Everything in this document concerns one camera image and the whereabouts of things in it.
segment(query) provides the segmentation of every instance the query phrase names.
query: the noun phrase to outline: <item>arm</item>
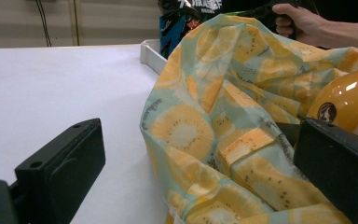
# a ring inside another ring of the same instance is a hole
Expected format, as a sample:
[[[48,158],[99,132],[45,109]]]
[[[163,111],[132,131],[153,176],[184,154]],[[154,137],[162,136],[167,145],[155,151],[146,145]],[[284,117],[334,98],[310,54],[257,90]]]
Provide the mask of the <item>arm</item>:
[[[297,27],[296,40],[317,47],[358,48],[358,23],[328,21],[305,8],[295,8],[289,4],[277,4],[272,10],[277,14],[288,15]],[[276,20],[277,32],[283,36],[293,33],[289,27],[291,20],[279,17]]]

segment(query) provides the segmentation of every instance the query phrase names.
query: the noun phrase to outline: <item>kiwi slice print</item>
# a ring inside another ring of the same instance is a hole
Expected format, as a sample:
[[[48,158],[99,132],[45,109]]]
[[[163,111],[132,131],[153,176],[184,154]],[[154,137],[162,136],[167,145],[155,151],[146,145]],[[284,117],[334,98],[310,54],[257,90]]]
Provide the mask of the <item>kiwi slice print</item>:
[[[186,77],[186,85],[188,92],[194,100],[198,101],[199,95],[197,93],[197,83],[196,80],[192,76]]]
[[[348,49],[345,57],[338,63],[337,69],[348,73],[357,71],[358,49]]]
[[[258,57],[268,49],[269,46],[260,33],[260,30],[251,24],[247,24],[238,39],[234,59],[240,63],[245,63],[250,58]]]
[[[328,202],[309,181],[284,175],[257,154],[236,165],[232,178],[278,211]]]
[[[220,139],[220,141],[218,142],[217,146],[216,146],[216,151],[222,151],[225,148],[229,147],[230,145],[232,145],[234,142],[236,142],[241,136],[243,136],[248,130],[235,130],[232,133],[229,133],[226,137]],[[218,158],[217,155],[214,155],[214,165],[215,165],[215,169],[220,171],[220,172],[224,172],[223,171],[223,163],[224,161],[222,161],[221,159]]]
[[[161,113],[153,122],[151,133],[201,161],[209,155],[214,140],[212,127],[191,105],[175,105]]]
[[[197,59],[203,63],[214,63],[221,57],[232,53],[235,40],[241,30],[235,26],[216,29],[210,27],[204,34],[200,35],[197,46]]]
[[[200,105],[202,109],[209,113],[213,107],[214,102],[216,101],[217,95],[222,87],[223,81],[225,77],[221,76],[214,81],[212,81],[206,88],[204,93],[202,94],[202,99]]]
[[[292,77],[297,74],[297,65],[293,60],[269,57],[263,60],[256,75],[256,82],[276,77]]]
[[[260,105],[245,92],[231,83],[224,85],[224,96],[226,100],[237,107],[260,107]]]
[[[147,150],[147,155],[149,156],[149,160],[150,163],[152,165],[153,171],[155,173],[155,176],[158,176],[158,165],[157,165],[157,159],[156,159],[156,155],[153,151],[152,145],[149,142],[149,140],[145,139],[145,144],[146,144],[146,150]]]
[[[258,67],[252,63],[244,63],[241,69],[237,74],[238,78],[242,81],[251,81],[255,80],[255,75],[257,74]]]
[[[334,64],[330,60],[320,60],[316,62],[310,62],[310,67],[313,71],[326,71],[334,67]]]
[[[299,102],[279,95],[271,97],[269,99],[283,111],[296,118],[299,108]]]
[[[178,192],[169,189],[166,197],[167,203],[170,208],[176,212],[178,216],[181,216],[185,208],[191,203],[190,200],[185,199]]]
[[[289,210],[288,223],[351,224],[348,218],[331,203]]]
[[[186,214],[186,223],[234,224],[264,212],[265,208],[261,202],[249,191],[238,185],[226,183],[220,186],[211,200],[198,203],[191,208]]]
[[[162,70],[158,80],[156,82],[155,88],[170,88],[176,86],[182,81],[182,76],[178,74],[181,69],[181,47],[176,47],[175,51],[170,55],[170,59]]]
[[[231,176],[230,167],[234,162],[253,154],[273,141],[274,137],[263,129],[252,129],[228,147],[219,148],[216,159],[221,161],[223,173]]]
[[[200,196],[218,187],[222,175],[210,166],[174,147],[167,147],[165,153],[175,183],[186,193]]]
[[[304,62],[320,61],[329,53],[327,50],[318,49],[314,46],[303,44],[298,41],[292,41],[289,47],[298,52]]]
[[[283,58],[292,54],[292,51],[274,35],[264,35],[274,57]]]
[[[271,115],[275,122],[281,123],[299,123],[296,117],[293,117],[285,108],[281,105],[277,105],[274,102],[268,100],[265,104],[262,104],[263,108]]]
[[[218,139],[226,137],[235,130],[226,112],[222,112],[216,118],[212,119],[212,127]]]

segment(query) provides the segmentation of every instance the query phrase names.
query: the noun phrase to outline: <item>fabric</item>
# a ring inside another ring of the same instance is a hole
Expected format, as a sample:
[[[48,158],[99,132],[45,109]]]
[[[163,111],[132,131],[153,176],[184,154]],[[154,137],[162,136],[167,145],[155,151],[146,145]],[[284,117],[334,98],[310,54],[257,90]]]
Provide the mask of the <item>fabric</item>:
[[[219,15],[185,36],[140,129],[176,223],[347,223],[294,166],[275,122],[299,123],[358,49],[317,49]]]

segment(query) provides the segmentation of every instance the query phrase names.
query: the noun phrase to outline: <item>black cable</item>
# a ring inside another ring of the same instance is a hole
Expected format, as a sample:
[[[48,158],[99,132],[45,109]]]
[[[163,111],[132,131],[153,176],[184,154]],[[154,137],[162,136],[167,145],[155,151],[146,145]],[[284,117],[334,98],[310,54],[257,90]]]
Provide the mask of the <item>black cable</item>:
[[[46,23],[45,10],[43,9],[42,2],[40,0],[35,0],[35,1],[37,4],[37,8],[39,9],[40,18],[42,19],[42,25],[43,25],[43,30],[45,31],[46,43],[48,47],[51,47],[51,41],[48,35],[48,24]]]

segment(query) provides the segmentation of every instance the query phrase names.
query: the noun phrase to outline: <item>dark sleeve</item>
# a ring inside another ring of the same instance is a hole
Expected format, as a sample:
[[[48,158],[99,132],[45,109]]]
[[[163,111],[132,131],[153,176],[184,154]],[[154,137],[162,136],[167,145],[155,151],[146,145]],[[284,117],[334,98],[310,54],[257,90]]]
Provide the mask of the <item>dark sleeve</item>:
[[[260,7],[263,4],[269,2],[269,0],[223,0],[222,11],[235,12]]]
[[[314,0],[319,14],[330,21],[358,22],[358,0]]]

